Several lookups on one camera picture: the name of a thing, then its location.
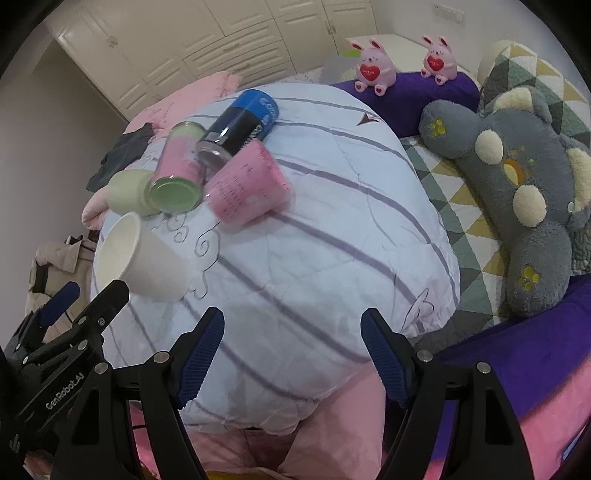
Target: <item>red heart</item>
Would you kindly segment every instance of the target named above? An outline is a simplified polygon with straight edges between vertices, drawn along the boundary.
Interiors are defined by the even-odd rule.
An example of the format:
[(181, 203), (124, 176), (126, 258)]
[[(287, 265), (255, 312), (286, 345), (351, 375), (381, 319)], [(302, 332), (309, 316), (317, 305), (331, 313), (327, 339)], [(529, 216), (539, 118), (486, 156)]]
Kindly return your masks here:
[(429, 64), (429, 66), (431, 67), (431, 69), (436, 72), (438, 70), (441, 70), (443, 68), (443, 60), (442, 59), (437, 59), (431, 55), (429, 55), (427, 57), (427, 63)]
[(362, 63), (361, 67), (359, 67), (359, 71), (361, 72), (361, 75), (370, 82), (373, 82), (379, 77), (379, 67), (376, 67), (376, 65), (366, 65), (365, 63)]

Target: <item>blue can label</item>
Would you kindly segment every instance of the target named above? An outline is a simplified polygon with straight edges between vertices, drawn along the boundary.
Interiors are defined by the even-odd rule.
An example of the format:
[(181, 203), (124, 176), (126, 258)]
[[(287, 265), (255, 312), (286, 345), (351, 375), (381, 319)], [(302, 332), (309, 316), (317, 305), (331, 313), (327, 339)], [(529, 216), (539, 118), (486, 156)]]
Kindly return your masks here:
[(279, 117), (279, 107), (276, 101), (260, 90), (245, 90), (232, 102), (231, 106), (244, 108), (258, 118), (261, 123), (260, 137), (267, 135)]

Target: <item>yellow paw print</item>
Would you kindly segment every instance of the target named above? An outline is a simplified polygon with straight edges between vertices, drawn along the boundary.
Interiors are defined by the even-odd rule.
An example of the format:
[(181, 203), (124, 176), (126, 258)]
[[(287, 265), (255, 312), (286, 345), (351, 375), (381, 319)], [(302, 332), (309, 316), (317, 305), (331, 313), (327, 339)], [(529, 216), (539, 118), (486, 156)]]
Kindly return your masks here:
[(540, 281), (540, 274), (535, 271), (531, 265), (526, 265), (521, 271), (518, 283), (522, 285), (525, 290), (531, 290), (535, 284)]
[(443, 125), (443, 120), (440, 118), (429, 124), (429, 128), (431, 128), (431, 135), (434, 137), (445, 133), (445, 125)]

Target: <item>gray plush toy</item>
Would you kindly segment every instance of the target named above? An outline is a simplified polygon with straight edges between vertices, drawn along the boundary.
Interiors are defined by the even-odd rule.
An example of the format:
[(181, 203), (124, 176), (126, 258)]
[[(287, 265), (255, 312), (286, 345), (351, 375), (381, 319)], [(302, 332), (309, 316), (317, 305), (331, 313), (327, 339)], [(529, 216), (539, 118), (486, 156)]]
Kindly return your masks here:
[(480, 194), (510, 252), (507, 299), (530, 317), (556, 305), (571, 275), (569, 232), (589, 219), (591, 157), (552, 129), (544, 96), (531, 87), (499, 95), (479, 116), (437, 100), (419, 132), (457, 163)]

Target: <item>dark gray cloth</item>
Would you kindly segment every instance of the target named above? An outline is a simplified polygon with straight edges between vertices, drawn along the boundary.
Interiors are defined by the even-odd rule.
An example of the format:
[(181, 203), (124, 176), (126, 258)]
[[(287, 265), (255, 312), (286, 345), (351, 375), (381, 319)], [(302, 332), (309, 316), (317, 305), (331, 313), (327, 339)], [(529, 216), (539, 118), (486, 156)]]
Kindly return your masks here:
[(90, 178), (86, 190), (96, 192), (105, 187), (113, 175), (144, 154), (153, 136), (154, 129), (150, 123), (135, 132), (121, 135), (113, 148), (103, 157), (99, 171)]

